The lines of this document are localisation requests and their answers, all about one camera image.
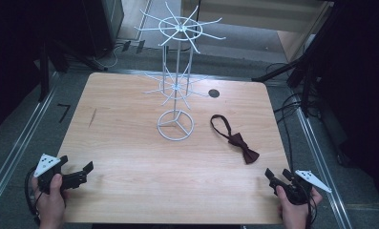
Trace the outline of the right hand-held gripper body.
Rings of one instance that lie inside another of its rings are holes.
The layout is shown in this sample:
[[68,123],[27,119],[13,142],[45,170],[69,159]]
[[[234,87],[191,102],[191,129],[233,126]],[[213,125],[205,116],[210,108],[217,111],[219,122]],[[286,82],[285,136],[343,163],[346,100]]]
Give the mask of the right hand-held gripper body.
[[332,192],[332,190],[315,175],[313,175],[311,171],[296,170],[292,174],[294,175],[294,179],[289,181],[289,184],[286,184],[275,177],[274,180],[269,180],[269,186],[274,191],[277,186],[282,186],[288,200],[294,205],[309,203],[309,194],[313,186],[316,186],[328,193]]

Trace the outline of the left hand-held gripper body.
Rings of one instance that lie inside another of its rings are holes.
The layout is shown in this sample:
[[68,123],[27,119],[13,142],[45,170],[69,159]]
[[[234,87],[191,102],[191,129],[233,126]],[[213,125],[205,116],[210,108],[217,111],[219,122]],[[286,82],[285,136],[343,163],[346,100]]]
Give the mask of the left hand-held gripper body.
[[37,178],[37,185],[41,192],[48,194],[50,192],[51,182],[55,175],[62,176],[62,185],[60,190],[75,189],[81,184],[87,182],[87,175],[83,169],[79,172],[68,175],[62,174],[62,166],[59,165],[60,158],[43,154],[37,164],[33,176]]

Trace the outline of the dark red bow tie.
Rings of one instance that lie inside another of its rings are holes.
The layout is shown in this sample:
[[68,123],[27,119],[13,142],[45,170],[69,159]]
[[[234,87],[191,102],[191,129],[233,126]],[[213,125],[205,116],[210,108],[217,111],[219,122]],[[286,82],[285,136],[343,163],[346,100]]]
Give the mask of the dark red bow tie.
[[[213,121],[216,118],[220,118],[227,130],[227,134],[221,133],[214,125]],[[254,163],[260,156],[259,153],[255,152],[254,150],[250,149],[247,145],[247,143],[243,140],[242,135],[240,133],[232,134],[232,129],[231,126],[228,122],[228,120],[221,114],[213,114],[212,117],[210,118],[210,124],[212,128],[221,136],[225,137],[228,140],[228,143],[239,147],[242,149],[242,156],[244,159],[244,162],[246,164],[251,164]]]

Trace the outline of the white wire display rack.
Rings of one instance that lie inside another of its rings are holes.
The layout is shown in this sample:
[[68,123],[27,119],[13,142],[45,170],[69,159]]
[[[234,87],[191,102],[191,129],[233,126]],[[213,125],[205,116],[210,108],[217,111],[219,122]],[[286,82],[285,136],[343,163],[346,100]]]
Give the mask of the white wire display rack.
[[188,138],[195,128],[193,117],[187,113],[191,109],[188,98],[192,94],[207,97],[207,94],[198,93],[193,89],[193,84],[196,83],[192,78],[193,57],[195,53],[200,53],[197,40],[204,36],[214,40],[224,40],[224,37],[204,31],[205,26],[217,24],[221,19],[199,21],[200,3],[189,15],[174,14],[168,3],[165,3],[165,8],[169,14],[163,18],[142,10],[145,19],[151,18],[157,24],[152,28],[137,30],[157,31],[164,36],[164,40],[159,44],[162,50],[161,76],[145,74],[146,77],[156,80],[158,87],[147,93],[163,95],[162,106],[172,104],[172,109],[165,111],[158,118],[157,129],[162,137],[171,141],[181,141]]

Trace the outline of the person's right hand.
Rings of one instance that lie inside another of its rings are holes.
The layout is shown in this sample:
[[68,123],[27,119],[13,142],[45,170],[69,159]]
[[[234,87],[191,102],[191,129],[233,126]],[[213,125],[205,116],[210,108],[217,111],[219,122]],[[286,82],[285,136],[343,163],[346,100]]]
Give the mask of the person's right hand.
[[284,229],[306,229],[312,221],[311,207],[308,204],[292,204],[282,186],[277,186],[276,192],[280,202],[278,213],[283,220]]

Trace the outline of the person's left hand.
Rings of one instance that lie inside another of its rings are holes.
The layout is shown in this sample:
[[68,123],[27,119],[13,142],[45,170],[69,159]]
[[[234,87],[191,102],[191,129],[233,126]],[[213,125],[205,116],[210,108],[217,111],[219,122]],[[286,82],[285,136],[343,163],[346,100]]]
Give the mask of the person's left hand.
[[38,197],[36,208],[39,212],[39,229],[63,229],[66,204],[60,193],[61,185],[62,176],[54,175],[50,184],[50,193],[46,194],[39,190],[37,178],[32,179],[32,189]]

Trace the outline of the black metal stand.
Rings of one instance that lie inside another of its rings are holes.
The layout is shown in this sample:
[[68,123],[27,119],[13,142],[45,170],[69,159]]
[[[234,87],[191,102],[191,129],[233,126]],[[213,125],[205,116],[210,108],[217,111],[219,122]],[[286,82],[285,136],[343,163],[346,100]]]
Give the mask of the black metal stand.
[[314,67],[311,64],[313,54],[314,51],[311,48],[308,48],[299,58],[291,61],[290,63],[284,64],[282,67],[274,70],[273,72],[266,73],[262,76],[253,77],[252,81],[264,83],[269,79],[292,70],[292,74],[286,80],[286,84],[290,88],[295,88],[300,83],[303,83],[301,109],[304,116],[308,117],[308,98],[310,86],[314,76]]
[[70,46],[60,40],[43,38],[39,45],[39,102],[42,102],[48,96],[50,91],[49,61],[52,61],[54,67],[60,72],[65,73],[69,69],[69,64],[64,56],[65,53],[73,56],[79,62],[94,71],[106,72],[108,70],[107,67],[100,67],[98,64],[89,60],[76,50],[73,50]]

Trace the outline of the dark cabinet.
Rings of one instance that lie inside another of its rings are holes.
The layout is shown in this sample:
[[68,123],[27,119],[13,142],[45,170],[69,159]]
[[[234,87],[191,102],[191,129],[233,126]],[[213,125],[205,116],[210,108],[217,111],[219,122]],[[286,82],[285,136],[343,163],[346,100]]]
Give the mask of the dark cabinet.
[[88,54],[98,57],[114,48],[124,18],[121,0],[82,0],[88,25]]

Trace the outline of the metal floor rail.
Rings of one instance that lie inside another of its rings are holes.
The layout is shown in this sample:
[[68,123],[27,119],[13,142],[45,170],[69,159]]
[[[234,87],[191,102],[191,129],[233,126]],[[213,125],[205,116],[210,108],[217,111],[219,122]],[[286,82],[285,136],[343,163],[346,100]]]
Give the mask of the metal floor rail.
[[353,229],[346,206],[337,189],[334,179],[331,176],[331,172],[328,169],[322,149],[313,131],[311,123],[309,119],[305,117],[301,109],[297,110],[297,116],[304,131],[308,147],[312,153],[312,157],[314,159],[320,178],[322,179],[323,183],[331,189],[331,192],[327,193],[326,196],[337,224],[340,229]]
[[22,129],[19,137],[15,139],[11,146],[9,155],[6,157],[0,168],[0,197],[2,196],[11,176],[17,167],[22,155],[24,154],[36,128],[38,127],[42,117],[46,113],[49,105],[53,100],[53,95],[55,94],[58,81],[60,79],[60,73],[54,72],[49,77],[49,92],[46,97],[38,102],[35,106],[31,117],[28,119],[25,127]]

